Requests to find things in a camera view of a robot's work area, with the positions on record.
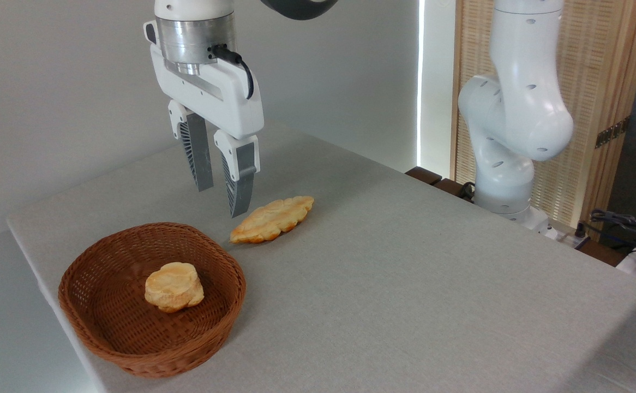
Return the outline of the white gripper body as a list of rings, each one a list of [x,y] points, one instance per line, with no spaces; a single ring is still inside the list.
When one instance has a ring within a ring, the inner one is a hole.
[[[247,72],[241,65],[218,59],[202,64],[197,75],[179,72],[161,53],[161,40],[154,21],[145,24],[145,36],[159,87],[168,97],[195,112],[235,139],[244,139],[264,127],[264,114],[257,79],[248,98]]]

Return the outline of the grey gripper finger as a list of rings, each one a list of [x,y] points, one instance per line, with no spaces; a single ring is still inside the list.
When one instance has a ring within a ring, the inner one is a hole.
[[[229,211],[231,217],[237,217],[248,210],[255,174],[260,171],[258,137],[235,139],[218,130],[214,141],[221,152]]]
[[[202,192],[213,187],[210,146],[205,120],[176,100],[169,102],[168,111],[173,136],[182,142],[197,189]]]

